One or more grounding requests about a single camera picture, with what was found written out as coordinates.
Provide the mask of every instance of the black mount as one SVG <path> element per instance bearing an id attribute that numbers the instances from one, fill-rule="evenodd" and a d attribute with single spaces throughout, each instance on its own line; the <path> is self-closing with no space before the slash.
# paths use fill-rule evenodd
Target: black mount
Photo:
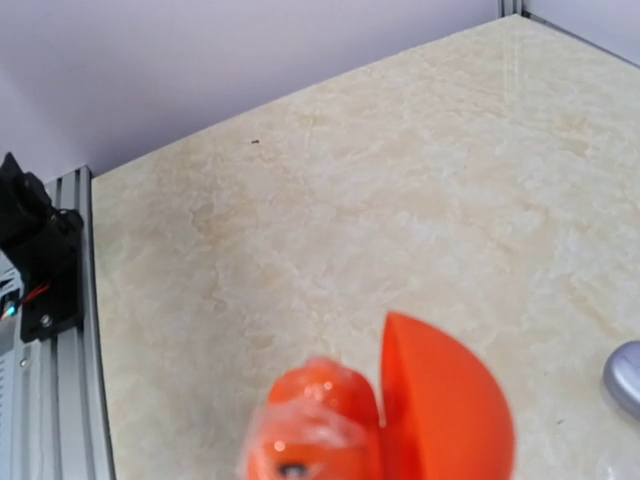
<path id="1" fill-rule="evenodd" d="M 11 153 L 0 166 L 0 250 L 20 273 L 23 342 L 47 340 L 82 324 L 82 217 L 52 205 L 42 182 L 23 173 Z"/>

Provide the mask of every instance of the gray object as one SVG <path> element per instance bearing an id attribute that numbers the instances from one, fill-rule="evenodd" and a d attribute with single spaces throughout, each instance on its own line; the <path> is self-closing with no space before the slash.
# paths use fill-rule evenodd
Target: gray object
<path id="1" fill-rule="evenodd" d="M 508 17 L 510 15 L 522 15 L 523 0 L 498 0 L 498 16 Z"/>
<path id="2" fill-rule="evenodd" d="M 0 322 L 0 480 L 115 478 L 100 356 L 90 187 L 86 167 L 47 185 L 56 207 L 75 208 L 85 220 L 83 328 L 24 344 L 19 313 Z M 22 290 L 16 270 L 2 255 L 0 280 L 0 295 Z"/>
<path id="3" fill-rule="evenodd" d="M 640 420 L 640 341 L 625 343 L 611 354 L 604 384 L 616 402 Z"/>

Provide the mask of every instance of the orange plastic part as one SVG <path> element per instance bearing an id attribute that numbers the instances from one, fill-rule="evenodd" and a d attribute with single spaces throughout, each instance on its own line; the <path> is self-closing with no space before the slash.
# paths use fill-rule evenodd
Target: orange plastic part
<path id="1" fill-rule="evenodd" d="M 359 373 L 326 358 L 276 381 L 246 445 L 248 480 L 508 480 L 514 433 L 490 372 L 462 344 L 390 313 L 386 426 Z"/>
<path id="2" fill-rule="evenodd" d="M 386 478 L 507 480 L 514 432 L 491 373 L 442 331 L 390 313 L 382 347 Z"/>

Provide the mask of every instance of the plastic bag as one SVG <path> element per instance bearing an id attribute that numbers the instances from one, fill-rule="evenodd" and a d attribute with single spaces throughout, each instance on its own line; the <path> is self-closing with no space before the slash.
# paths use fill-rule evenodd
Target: plastic bag
<path id="1" fill-rule="evenodd" d="M 367 380 L 316 358 L 281 377 L 255 416 L 239 476 L 246 480 L 376 480 L 379 418 Z"/>

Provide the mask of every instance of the metal rail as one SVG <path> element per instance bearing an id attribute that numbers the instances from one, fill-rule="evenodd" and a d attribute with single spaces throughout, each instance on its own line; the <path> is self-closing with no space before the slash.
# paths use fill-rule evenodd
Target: metal rail
<path id="1" fill-rule="evenodd" d="M 524 0 L 498 0 L 498 17 L 509 15 L 523 15 L 525 12 Z"/>
<path id="2" fill-rule="evenodd" d="M 20 315 L 0 323 L 0 480 L 114 480 L 96 305 L 87 167 L 47 185 L 57 208 L 84 218 L 85 318 L 45 342 L 20 340 Z M 0 296 L 22 283 L 0 255 Z"/>

